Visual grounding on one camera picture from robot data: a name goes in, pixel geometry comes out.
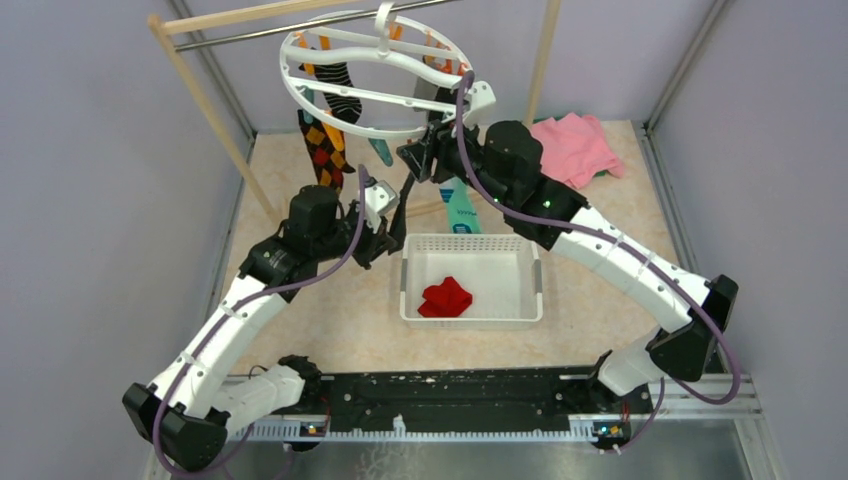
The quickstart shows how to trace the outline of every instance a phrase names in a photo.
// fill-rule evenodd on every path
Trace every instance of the clothespin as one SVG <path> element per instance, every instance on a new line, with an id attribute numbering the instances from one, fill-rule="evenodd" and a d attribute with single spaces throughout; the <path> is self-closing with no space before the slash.
<path id="1" fill-rule="evenodd" d="M 332 110 L 324 110 L 324 112 L 329 114 L 329 115 L 333 114 Z M 321 123 L 324 124 L 324 131 L 327 132 L 327 136 L 330 137 L 330 142 L 332 142 L 332 144 L 336 148 L 336 150 L 338 150 L 340 152 L 343 151 L 344 150 L 344 135 L 342 135 L 342 132 L 338 128 L 336 128 L 336 127 L 334 127 L 330 124 L 327 124 L 327 123 L 324 123 L 324 122 L 321 122 Z"/>
<path id="2" fill-rule="evenodd" d="M 430 30 L 427 30 L 427 46 L 429 47 L 432 44 L 433 44 L 433 35 L 430 33 Z M 435 59 L 432 56 L 424 55 L 424 63 L 426 63 L 427 65 L 432 64 L 433 60 L 435 60 Z"/>
<path id="3" fill-rule="evenodd" d="M 303 38 L 303 33 L 297 32 L 294 35 L 295 35 L 295 37 L 297 37 L 297 45 L 300 48 L 309 48 L 309 43 L 307 43 L 306 39 Z M 303 64 L 303 70 L 308 75 L 315 75 L 315 67 L 313 67 L 312 64 L 310 64 L 310 63 L 304 63 Z"/>
<path id="4" fill-rule="evenodd" d="M 401 35 L 403 35 L 403 25 L 398 25 L 396 23 L 389 25 L 390 40 L 400 40 Z"/>
<path id="5" fill-rule="evenodd" d="M 309 103 L 315 103 L 315 92 L 313 92 L 311 88 L 303 87 L 303 96 L 306 97 L 307 100 L 309 100 Z M 303 121 L 306 123 L 312 123 L 313 120 L 314 118 L 312 117 L 312 115 L 306 110 L 304 110 Z"/>
<path id="6" fill-rule="evenodd" d="M 442 42 L 436 43 L 436 48 L 443 48 L 445 50 L 450 50 L 447 45 L 442 45 Z M 447 58 L 445 59 L 444 66 L 440 69 L 444 73 L 453 73 L 453 60 Z"/>

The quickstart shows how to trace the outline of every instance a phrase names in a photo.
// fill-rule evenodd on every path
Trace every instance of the pink towel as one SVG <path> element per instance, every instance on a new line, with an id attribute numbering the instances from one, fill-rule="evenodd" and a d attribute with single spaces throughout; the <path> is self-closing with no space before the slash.
<path id="1" fill-rule="evenodd" d="M 571 188 L 585 187 L 604 170 L 624 176 L 624 164 L 607 145 L 601 122 L 591 115 L 549 118 L 530 127 L 530 134 L 544 148 L 542 173 Z"/>

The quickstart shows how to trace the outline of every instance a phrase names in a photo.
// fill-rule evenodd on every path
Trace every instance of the beige floor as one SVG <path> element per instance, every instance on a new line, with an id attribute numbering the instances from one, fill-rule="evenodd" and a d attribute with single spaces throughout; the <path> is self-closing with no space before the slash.
<path id="1" fill-rule="evenodd" d="M 582 193 L 613 224 L 666 259 L 676 261 L 630 122 L 605 122 L 604 129 L 611 148 L 624 161 L 627 175 L 622 179 L 596 178 Z M 402 163 L 396 159 L 393 168 L 385 167 L 367 140 L 349 136 L 347 141 L 352 165 L 365 164 L 371 175 L 400 188 L 406 176 Z M 315 181 L 299 133 L 259 136 L 252 166 L 278 208 L 283 208 L 300 186 Z M 356 176 L 347 178 L 342 194 L 345 205 L 356 192 Z M 418 185 L 410 206 L 438 198 L 435 185 Z M 493 208 L 478 204 L 477 211 L 485 233 L 511 233 Z M 245 192 L 226 285 L 250 247 L 275 230 L 276 225 Z M 409 231 L 446 232 L 445 212 L 410 219 Z M 319 286 L 301 290 L 292 305 L 260 332 L 233 373 L 245 373 L 254 364 L 273 364 L 292 353 L 308 355 L 324 372 L 587 364 L 654 325 L 641 306 L 581 265 L 545 251 L 540 254 L 544 317 L 530 330 L 408 328 L 398 313 L 398 253 L 380 258 L 370 271 L 349 262 Z"/>

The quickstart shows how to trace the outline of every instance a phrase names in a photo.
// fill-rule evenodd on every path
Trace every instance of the white circular hanger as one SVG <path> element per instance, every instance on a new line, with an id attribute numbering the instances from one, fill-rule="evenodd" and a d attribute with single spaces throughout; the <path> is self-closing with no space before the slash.
<path id="1" fill-rule="evenodd" d="M 424 64 L 424 62 L 421 61 L 421 56 L 429 54 L 436 58 L 450 59 L 453 62 L 462 65 L 464 69 L 471 70 L 471 62 L 469 62 L 465 54 L 462 53 L 462 50 L 460 50 L 459 47 L 457 47 L 456 44 L 450 41 L 450 39 L 446 36 L 427 25 L 406 17 L 391 14 L 389 12 L 390 7 L 390 3 L 384 3 L 381 5 L 380 12 L 377 14 L 375 30 L 380 36 L 363 35 L 360 33 L 347 32 L 327 27 L 309 28 L 288 34 L 280 46 L 280 71 L 282 73 L 283 85 L 285 85 L 286 90 L 288 90 L 292 98 L 294 98 L 301 108 L 309 112 L 313 117 L 317 118 L 321 122 L 331 125 L 343 132 L 366 138 L 384 140 L 417 139 L 424 135 L 426 127 L 422 126 L 409 130 L 386 130 L 362 127 L 335 118 L 306 98 L 304 95 L 306 88 L 310 88 L 313 91 L 333 93 L 341 96 L 352 96 L 365 100 L 375 100 L 407 108 L 419 108 L 422 110 L 442 112 L 446 114 L 448 118 L 456 116 L 456 107 L 451 103 L 422 100 L 411 96 L 381 93 L 362 88 L 345 87 L 342 85 L 321 82 L 317 79 L 306 79 L 291 75 L 291 72 L 296 71 L 297 65 L 301 63 L 329 65 L 333 63 L 364 61 L 392 65 L 413 73 L 434 85 L 444 88 L 455 88 L 461 79 L 460 75 L 440 72 Z M 360 10 L 332 12 L 325 15 L 319 15 L 311 20 L 321 20 L 336 15 L 358 12 L 360 12 Z M 391 23 L 417 30 L 424 35 L 429 35 L 435 41 L 447 47 L 447 49 L 437 49 L 435 47 L 426 47 L 423 45 L 390 40 L 388 38 L 388 29 Z M 299 40 L 301 35 L 306 33 L 359 43 L 363 46 L 343 47 L 334 50 L 312 50 L 296 45 L 295 42 Z M 409 52 L 412 55 L 415 55 L 415 57 L 411 57 L 402 52 Z M 289 62 L 294 62 L 294 66 L 289 65 Z M 475 120 L 479 118 L 488 107 L 495 103 L 495 97 L 492 93 L 491 87 L 489 87 L 486 82 L 482 81 L 474 82 L 467 98 L 470 99 L 470 105 L 464 120 L 469 125 L 476 124 Z"/>

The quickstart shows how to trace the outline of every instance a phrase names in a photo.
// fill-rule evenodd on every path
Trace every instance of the wooden pole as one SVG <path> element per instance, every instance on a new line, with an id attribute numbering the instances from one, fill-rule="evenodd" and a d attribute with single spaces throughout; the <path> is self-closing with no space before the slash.
<path id="1" fill-rule="evenodd" d="M 235 23 L 250 22 L 263 18 L 276 17 L 289 13 L 304 12 L 316 8 L 334 7 L 358 0 L 287 0 L 285 2 L 257 5 L 255 7 L 239 8 L 220 13 L 210 13 L 191 18 L 171 20 L 162 24 L 166 35 L 204 30 L 207 28 L 223 27 Z"/>
<path id="2" fill-rule="evenodd" d="M 280 212 L 271 206 L 271 202 L 265 195 L 265 191 L 259 186 L 259 182 L 256 181 L 256 177 L 253 176 L 253 172 L 247 165 L 247 160 L 244 158 L 241 151 L 239 151 L 236 142 L 227 131 L 227 127 L 216 112 L 215 107 L 212 105 L 212 101 L 209 100 L 206 92 L 203 91 L 203 87 L 201 87 L 200 82 L 197 81 L 197 78 L 191 72 L 191 68 L 189 68 L 188 64 L 180 56 L 180 54 L 177 53 L 174 48 L 174 43 L 171 41 L 171 37 L 169 37 L 162 29 L 164 25 L 162 23 L 162 19 L 158 15 L 151 15 L 147 19 L 147 25 L 150 27 L 150 31 L 153 32 L 153 36 L 156 37 L 157 41 L 159 41 L 159 44 L 162 46 L 165 54 L 168 55 L 171 63 L 174 64 L 174 68 L 177 70 L 180 78 L 183 79 L 183 82 L 185 82 L 189 93 L 191 93 L 191 96 L 194 98 L 194 101 L 197 103 L 200 111 L 203 112 L 203 115 L 206 117 L 206 121 L 209 122 L 209 126 L 212 127 L 212 130 L 215 132 L 218 140 L 220 140 L 221 144 L 224 145 L 224 149 L 227 151 L 227 154 L 229 154 L 230 159 L 235 164 L 239 173 L 241 173 L 241 176 L 244 177 L 248 190 L 250 190 L 259 201 L 259 204 L 262 206 L 262 209 L 265 210 L 265 213 L 271 219 L 271 222 L 273 222 L 274 225 L 279 224 L 280 221 L 282 221 Z"/>
<path id="3" fill-rule="evenodd" d="M 530 82 L 530 100 L 527 103 L 527 112 L 524 114 L 523 123 L 527 128 L 533 125 L 533 119 L 536 118 L 536 107 L 539 106 L 539 97 L 542 95 L 542 86 L 545 84 L 545 71 L 548 68 L 548 57 L 551 53 L 551 43 L 554 40 L 561 3 L 562 0 L 548 0 L 548 6 L 545 8 L 545 21 L 539 36 L 539 46 L 536 47 L 536 63 L 533 65 L 533 79 Z"/>

